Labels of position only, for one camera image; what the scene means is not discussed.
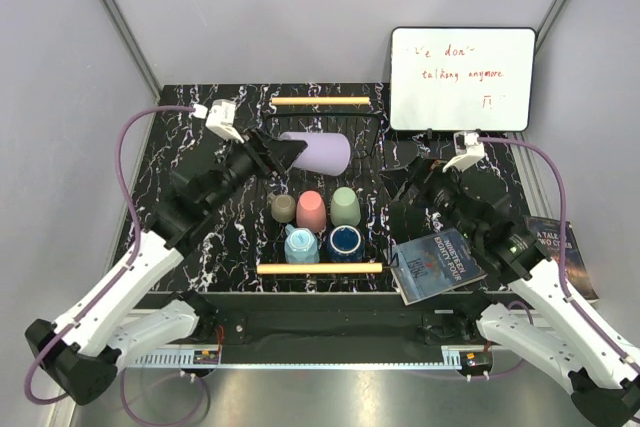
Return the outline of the lavender plastic cup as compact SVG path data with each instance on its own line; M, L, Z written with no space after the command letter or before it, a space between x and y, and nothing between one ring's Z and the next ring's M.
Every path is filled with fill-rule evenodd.
M351 161L351 144L341 133L285 132L279 139L307 144L293 163L293 167L300 170L337 177L344 173Z

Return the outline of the sage green plastic cup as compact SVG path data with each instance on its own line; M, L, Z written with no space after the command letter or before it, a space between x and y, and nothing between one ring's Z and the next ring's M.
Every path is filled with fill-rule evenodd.
M361 221L361 211L354 190L340 187L331 198L330 219L334 226L357 226Z

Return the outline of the pink plastic cup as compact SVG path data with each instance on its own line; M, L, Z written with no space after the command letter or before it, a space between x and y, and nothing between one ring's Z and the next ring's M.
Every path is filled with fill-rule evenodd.
M300 195L296 208L296 223L299 228L307 228L314 233L326 227L326 207L317 191L308 190Z

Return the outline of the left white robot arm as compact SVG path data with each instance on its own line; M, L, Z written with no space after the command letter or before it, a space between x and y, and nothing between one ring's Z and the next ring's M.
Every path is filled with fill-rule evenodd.
M212 231L218 209L253 177L285 174L304 152L304 140L248 130L226 156L213 137L185 152L170 173L140 242L76 305L55 321L35 320L25 338L44 370L79 405L99 398L133 361L170 342L208 341L216 308L195 291L174 293L154 313L127 327L122 320Z

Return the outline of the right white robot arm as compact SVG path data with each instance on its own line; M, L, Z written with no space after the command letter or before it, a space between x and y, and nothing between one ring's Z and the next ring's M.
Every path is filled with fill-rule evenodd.
M465 238L488 276L533 307L554 330L541 331L476 293L454 308L460 340L472 344L483 338L510 349L557 382L595 426L636 420L638 347L565 282L559 265L525 223L510 215L505 201L488 199L478 186L464 183L459 170L421 156L380 175L393 200L440 213Z

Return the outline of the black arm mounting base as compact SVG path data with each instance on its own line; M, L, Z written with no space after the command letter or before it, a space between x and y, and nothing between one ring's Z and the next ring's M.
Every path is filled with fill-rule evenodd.
M264 348L397 342L481 349L484 339L456 321L473 293L449 293L405 305L393 293L206 293L224 329L224 346Z

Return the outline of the taupe ceramic mug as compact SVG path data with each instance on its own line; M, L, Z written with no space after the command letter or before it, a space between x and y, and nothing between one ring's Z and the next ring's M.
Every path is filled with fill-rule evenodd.
M278 223L287 224L296 216L296 200L288 194L270 194L268 196L271 217Z

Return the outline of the dark blue ceramic cup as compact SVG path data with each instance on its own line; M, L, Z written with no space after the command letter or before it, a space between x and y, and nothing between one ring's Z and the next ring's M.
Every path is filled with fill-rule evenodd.
M328 258L334 263L359 263L364 257L364 240L351 225L335 227L328 236Z

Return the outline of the Nineteen Eighty-Four book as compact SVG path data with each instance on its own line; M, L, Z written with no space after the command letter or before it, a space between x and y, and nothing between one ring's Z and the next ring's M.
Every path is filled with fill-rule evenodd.
M388 263L405 305L486 277L464 236L453 228L393 245L389 254Z

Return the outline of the light blue faceted cup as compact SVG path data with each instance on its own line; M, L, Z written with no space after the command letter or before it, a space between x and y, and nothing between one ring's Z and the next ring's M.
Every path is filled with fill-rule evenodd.
M286 262L289 264L315 264L320 261L317 237L307 228L287 225L284 244Z

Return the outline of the white dry-erase board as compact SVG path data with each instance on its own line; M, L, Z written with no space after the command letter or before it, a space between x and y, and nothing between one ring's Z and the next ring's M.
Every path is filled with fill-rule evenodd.
M521 132L537 34L529 27L397 27L389 124L396 131Z

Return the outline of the Tale of Two Cities book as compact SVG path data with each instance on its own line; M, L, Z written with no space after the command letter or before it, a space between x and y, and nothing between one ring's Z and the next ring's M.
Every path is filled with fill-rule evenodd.
M536 216L524 216L523 220L527 229L536 235L551 257L558 262L560 260L560 221ZM592 286L569 221L566 222L565 257L568 281L588 302L596 302L599 297Z

